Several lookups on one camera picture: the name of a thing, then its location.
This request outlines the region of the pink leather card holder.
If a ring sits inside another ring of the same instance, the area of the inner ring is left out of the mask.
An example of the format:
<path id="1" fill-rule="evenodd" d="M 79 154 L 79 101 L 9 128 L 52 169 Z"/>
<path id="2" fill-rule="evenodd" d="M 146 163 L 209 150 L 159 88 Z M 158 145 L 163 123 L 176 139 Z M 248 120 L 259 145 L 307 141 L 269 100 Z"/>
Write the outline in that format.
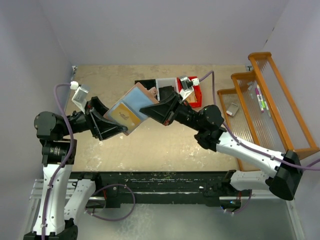
<path id="1" fill-rule="evenodd" d="M 131 111 L 133 111 L 136 116 L 140 118 L 141 124 L 146 119 L 148 119 L 148 116 L 144 115 L 143 113 L 140 113 L 140 108 L 147 107 L 153 104 L 158 104 L 159 101 L 156 99 L 156 95 L 151 94 L 141 83 L 138 82 L 124 96 L 122 96 L 122 98 L 119 99 L 103 116 L 108 120 L 116 122 L 114 119 L 110 117 L 110 112 L 114 110 L 120 103 L 123 103 Z M 125 131 L 124 134 L 128 136 L 133 131 Z"/>

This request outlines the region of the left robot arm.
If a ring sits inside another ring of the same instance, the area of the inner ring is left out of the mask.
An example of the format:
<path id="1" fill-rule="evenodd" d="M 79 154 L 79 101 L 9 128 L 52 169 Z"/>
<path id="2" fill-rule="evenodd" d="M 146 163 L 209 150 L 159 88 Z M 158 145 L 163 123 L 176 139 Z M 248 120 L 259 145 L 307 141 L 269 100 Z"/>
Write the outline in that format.
<path id="1" fill-rule="evenodd" d="M 101 194 L 103 184 L 97 173 L 82 174 L 66 199 L 77 148 L 73 135 L 90 131 L 102 141 L 126 132 L 126 126 L 104 118 L 108 110 L 98 97 L 92 97 L 82 111 L 70 115 L 43 111 L 35 117 L 34 128 L 42 145 L 43 187 L 37 220 L 23 239 L 77 239 L 79 218 L 90 196 Z"/>

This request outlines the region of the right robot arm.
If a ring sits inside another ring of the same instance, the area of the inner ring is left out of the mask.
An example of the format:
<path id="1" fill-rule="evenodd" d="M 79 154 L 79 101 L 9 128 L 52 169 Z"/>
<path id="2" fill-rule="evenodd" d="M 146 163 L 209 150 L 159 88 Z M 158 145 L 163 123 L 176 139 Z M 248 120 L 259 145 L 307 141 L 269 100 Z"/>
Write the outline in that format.
<path id="1" fill-rule="evenodd" d="M 266 190 L 286 201 L 294 199 L 303 175 L 297 153 L 267 149 L 235 136 L 224 123 L 216 105 L 196 111 L 174 92 L 167 99 L 142 107 L 139 111 L 164 126 L 177 121 L 197 132 L 194 138 L 203 149 L 235 157 L 258 169 L 251 172 L 233 171 L 222 183 L 226 195 L 233 196 L 238 191 Z"/>

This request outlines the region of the black wallet in bin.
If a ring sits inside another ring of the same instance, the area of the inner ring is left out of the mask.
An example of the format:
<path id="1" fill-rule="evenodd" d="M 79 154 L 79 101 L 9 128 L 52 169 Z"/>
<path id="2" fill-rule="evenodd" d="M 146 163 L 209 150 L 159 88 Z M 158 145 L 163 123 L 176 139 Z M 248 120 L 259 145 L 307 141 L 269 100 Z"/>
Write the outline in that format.
<path id="1" fill-rule="evenodd" d="M 175 88 L 172 85 L 160 87 L 159 88 L 160 101 L 167 99 L 174 91 L 175 91 Z"/>

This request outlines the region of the white plastic bin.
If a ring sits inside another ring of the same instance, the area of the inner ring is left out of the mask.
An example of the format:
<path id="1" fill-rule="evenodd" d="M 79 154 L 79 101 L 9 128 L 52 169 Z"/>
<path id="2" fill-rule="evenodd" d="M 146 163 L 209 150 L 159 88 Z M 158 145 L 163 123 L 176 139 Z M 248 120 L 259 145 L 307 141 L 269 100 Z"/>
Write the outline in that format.
<path id="1" fill-rule="evenodd" d="M 158 100 L 161 100 L 161 94 L 160 94 L 160 89 L 161 88 L 171 86 L 171 87 L 173 87 L 175 92 L 177 92 L 179 90 L 176 77 L 156 78 L 155 79 L 155 85 L 156 85 L 156 89 L 157 89 L 157 92 L 158 92 L 158 95 L 157 95 Z"/>

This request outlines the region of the black plastic bin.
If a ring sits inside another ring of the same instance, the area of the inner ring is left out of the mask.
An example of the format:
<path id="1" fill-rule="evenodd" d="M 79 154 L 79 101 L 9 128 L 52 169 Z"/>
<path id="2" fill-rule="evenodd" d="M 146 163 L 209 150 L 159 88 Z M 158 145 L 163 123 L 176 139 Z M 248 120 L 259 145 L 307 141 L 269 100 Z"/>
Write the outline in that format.
<path id="1" fill-rule="evenodd" d="M 158 93 L 155 79 L 135 80 L 134 83 L 142 84 L 142 86 L 145 87 L 152 95 L 156 95 Z"/>

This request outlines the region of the red plastic bin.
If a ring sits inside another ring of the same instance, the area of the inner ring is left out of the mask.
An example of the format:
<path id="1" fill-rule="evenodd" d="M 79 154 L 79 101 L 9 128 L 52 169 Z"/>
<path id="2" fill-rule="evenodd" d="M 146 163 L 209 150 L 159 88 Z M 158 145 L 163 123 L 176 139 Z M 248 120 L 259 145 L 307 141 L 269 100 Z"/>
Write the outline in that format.
<path id="1" fill-rule="evenodd" d="M 198 78 L 196 76 L 188 76 L 191 80 Z M 181 90 L 180 77 L 177 78 L 178 93 Z M 194 87 L 194 92 L 192 92 L 189 97 L 185 100 L 189 103 L 192 108 L 200 108 L 202 106 L 202 91 L 200 85 Z"/>

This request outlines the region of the small grey red box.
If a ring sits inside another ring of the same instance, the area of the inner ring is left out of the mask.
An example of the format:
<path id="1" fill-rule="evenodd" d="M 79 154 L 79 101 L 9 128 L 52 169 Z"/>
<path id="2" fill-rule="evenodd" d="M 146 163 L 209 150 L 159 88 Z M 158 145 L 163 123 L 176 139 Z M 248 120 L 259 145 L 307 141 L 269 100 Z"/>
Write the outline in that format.
<path id="1" fill-rule="evenodd" d="M 239 105 L 236 103 L 231 103 L 226 110 L 226 114 L 230 117 L 234 117 L 239 110 Z"/>

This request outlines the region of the orange wooden tiered rack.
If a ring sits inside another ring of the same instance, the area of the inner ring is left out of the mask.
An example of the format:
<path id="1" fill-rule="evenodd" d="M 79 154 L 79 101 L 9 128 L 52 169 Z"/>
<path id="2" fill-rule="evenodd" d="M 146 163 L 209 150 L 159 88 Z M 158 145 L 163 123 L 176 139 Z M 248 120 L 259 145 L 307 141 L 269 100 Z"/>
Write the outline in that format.
<path id="1" fill-rule="evenodd" d="M 303 160 L 320 151 L 308 129 L 284 78 L 270 52 L 254 52 L 248 56 L 251 69 L 231 75 L 233 88 L 217 91 L 225 120 L 232 133 L 241 139 L 274 151 L 292 150 Z M 264 99 L 270 110 L 260 111 Z M 238 104 L 234 117 L 226 111 L 231 103 Z"/>

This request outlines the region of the purple marker pen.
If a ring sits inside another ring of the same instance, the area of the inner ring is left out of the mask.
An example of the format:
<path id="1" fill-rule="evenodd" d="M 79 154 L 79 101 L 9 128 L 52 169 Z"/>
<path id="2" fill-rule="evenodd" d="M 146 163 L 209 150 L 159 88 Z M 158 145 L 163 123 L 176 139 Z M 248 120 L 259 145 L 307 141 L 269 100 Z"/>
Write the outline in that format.
<path id="1" fill-rule="evenodd" d="M 254 90 L 255 90 L 255 93 L 256 93 L 256 96 L 257 96 L 260 112 L 263 113 L 264 112 L 264 108 L 263 108 L 262 101 L 261 101 L 261 98 L 260 98 L 259 90 L 258 90 L 257 87 L 255 87 Z"/>

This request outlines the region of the green marker pen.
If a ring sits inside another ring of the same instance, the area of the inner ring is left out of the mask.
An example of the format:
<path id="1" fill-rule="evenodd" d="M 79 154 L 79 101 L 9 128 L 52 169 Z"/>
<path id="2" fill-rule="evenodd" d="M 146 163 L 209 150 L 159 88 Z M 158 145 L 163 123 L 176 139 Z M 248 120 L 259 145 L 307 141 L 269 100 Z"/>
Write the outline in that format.
<path id="1" fill-rule="evenodd" d="M 262 104 L 263 104 L 263 107 L 265 108 L 265 110 L 267 112 L 268 117 L 271 118 L 272 116 L 271 116 L 270 109 L 269 109 L 268 104 L 267 104 L 267 102 L 265 101 L 264 98 L 262 99 Z"/>

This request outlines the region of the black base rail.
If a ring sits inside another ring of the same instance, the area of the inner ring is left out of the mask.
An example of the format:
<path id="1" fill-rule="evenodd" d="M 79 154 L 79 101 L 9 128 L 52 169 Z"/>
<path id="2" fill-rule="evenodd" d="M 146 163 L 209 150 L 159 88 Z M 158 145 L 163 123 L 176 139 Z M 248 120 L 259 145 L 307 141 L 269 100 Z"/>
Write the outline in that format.
<path id="1" fill-rule="evenodd" d="M 136 171 L 136 172 L 71 172 L 69 179 L 79 180 L 85 174 L 98 174 L 101 186 L 97 186 L 89 200 L 103 201 L 108 208 L 122 204 L 206 205 L 208 207 L 237 208 L 240 201 L 252 197 L 253 190 L 236 190 L 227 181 L 229 171 Z M 147 192 L 200 191 L 196 194 L 135 194 Z"/>

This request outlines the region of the aluminium frame rail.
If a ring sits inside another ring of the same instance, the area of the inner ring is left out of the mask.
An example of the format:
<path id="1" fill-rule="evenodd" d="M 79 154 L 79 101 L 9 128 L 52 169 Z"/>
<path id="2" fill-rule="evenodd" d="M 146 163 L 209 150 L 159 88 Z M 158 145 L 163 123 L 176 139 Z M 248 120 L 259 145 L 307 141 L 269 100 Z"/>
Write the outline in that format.
<path id="1" fill-rule="evenodd" d="M 65 198 L 68 200 L 71 198 L 72 194 L 75 192 L 76 187 L 72 186 L 72 183 L 76 182 L 76 179 L 69 179 L 67 183 L 67 189 L 66 189 L 66 195 Z M 42 198 L 42 191 L 43 191 L 43 179 L 36 179 L 34 181 L 31 194 L 29 199 L 38 199 L 40 200 Z M 134 191 L 137 195 L 195 195 L 195 194 L 202 194 L 199 190 L 197 191 Z M 253 190 L 252 191 L 252 197 L 254 199 L 280 199 L 279 197 L 275 196 L 269 191 L 266 190 Z"/>

